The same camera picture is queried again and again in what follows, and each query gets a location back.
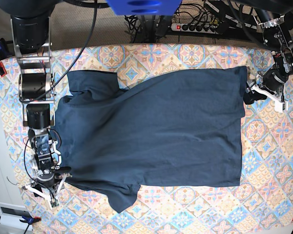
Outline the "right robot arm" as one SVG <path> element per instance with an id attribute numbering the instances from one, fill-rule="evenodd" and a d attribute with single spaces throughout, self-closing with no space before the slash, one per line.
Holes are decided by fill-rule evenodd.
<path id="1" fill-rule="evenodd" d="M 0 0 L 10 15 L 15 57 L 20 67 L 19 100 L 22 123 L 28 127 L 32 173 L 25 189 L 44 198 L 51 208 L 60 205 L 59 193 L 70 176 L 61 167 L 62 140 L 55 125 L 55 80 L 51 68 L 50 16 L 55 0 Z"/>

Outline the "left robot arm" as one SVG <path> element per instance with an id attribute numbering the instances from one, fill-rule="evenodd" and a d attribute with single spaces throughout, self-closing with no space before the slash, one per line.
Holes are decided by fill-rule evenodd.
<path id="1" fill-rule="evenodd" d="M 244 6 L 256 11 L 254 20 L 262 29 L 262 42 L 259 42 L 247 29 L 246 20 L 242 16 Z M 239 11 L 234 13 L 246 36 L 259 47 L 273 53 L 274 65 L 265 73 L 259 74 L 261 83 L 255 80 L 247 82 L 244 102 L 253 104 L 258 100 L 270 98 L 274 101 L 274 109 L 284 112 L 288 102 L 284 98 L 284 85 L 293 75 L 293 40 L 286 25 L 285 15 L 293 12 L 293 0 L 240 0 Z"/>

